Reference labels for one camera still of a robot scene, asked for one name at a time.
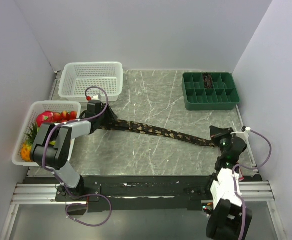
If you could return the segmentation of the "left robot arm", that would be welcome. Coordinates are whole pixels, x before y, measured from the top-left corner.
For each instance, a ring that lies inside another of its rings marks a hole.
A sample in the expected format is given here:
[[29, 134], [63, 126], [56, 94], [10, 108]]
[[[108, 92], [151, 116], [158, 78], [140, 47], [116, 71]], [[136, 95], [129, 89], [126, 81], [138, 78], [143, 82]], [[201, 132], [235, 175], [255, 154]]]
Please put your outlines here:
[[71, 140], [87, 136], [117, 120], [108, 104], [90, 100], [87, 109], [67, 123], [43, 123], [30, 150], [30, 160], [55, 176], [74, 201], [84, 197], [84, 180], [68, 161]]

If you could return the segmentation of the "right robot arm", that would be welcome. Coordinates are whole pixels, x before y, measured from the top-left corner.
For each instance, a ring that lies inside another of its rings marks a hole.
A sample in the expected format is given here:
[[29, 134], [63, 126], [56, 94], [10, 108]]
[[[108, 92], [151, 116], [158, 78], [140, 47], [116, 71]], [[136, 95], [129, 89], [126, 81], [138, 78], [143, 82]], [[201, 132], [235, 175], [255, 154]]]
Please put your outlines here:
[[251, 224], [252, 211], [242, 200], [237, 164], [247, 144], [232, 128], [210, 126], [209, 130], [221, 156], [215, 163], [216, 173], [210, 176], [209, 184], [204, 187], [205, 195], [213, 200], [206, 236], [212, 240], [244, 240]]

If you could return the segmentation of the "dark floral patterned tie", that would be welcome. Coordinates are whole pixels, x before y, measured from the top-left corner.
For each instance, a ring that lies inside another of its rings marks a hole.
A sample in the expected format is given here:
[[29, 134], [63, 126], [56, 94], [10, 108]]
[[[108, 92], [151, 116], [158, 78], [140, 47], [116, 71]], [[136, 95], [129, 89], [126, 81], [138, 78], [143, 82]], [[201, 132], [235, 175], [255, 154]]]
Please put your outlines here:
[[104, 129], [113, 130], [113, 131], [132, 132], [132, 133], [157, 136], [157, 137], [165, 137], [165, 138], [182, 141], [182, 142], [200, 146], [200, 147], [212, 147], [212, 148], [217, 147], [217, 145], [212, 140], [196, 137], [196, 136], [189, 135], [182, 132], [169, 130], [166, 128], [147, 125], [145, 123], [133, 122], [133, 121], [117, 119], [105, 125]]

